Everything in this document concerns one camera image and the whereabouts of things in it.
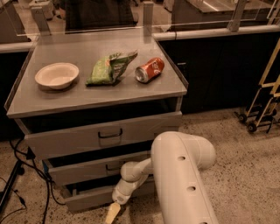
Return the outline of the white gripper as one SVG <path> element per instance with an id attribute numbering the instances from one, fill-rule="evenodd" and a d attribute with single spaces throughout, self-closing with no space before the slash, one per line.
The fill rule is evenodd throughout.
<path id="1" fill-rule="evenodd" d="M 132 196 L 133 192 L 137 188 L 139 188 L 146 181 L 147 178 L 148 176 L 144 175 L 139 180 L 132 182 L 126 181 L 123 178 L 119 180 L 112 192 L 112 200 L 114 201 L 114 203 L 112 203 L 108 207 L 108 213 L 106 215 L 104 224 L 113 223 L 115 217 L 121 210 L 120 205 L 125 205 Z"/>

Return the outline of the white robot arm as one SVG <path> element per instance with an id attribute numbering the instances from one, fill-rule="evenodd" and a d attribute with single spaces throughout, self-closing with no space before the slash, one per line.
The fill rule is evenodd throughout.
<path id="1" fill-rule="evenodd" d="M 200 170 L 215 159 L 215 148 L 204 137 L 177 131 L 158 135 L 149 158 L 122 166 L 104 224 L 112 224 L 149 175 L 154 177 L 164 224 L 219 224 L 200 177 Z"/>

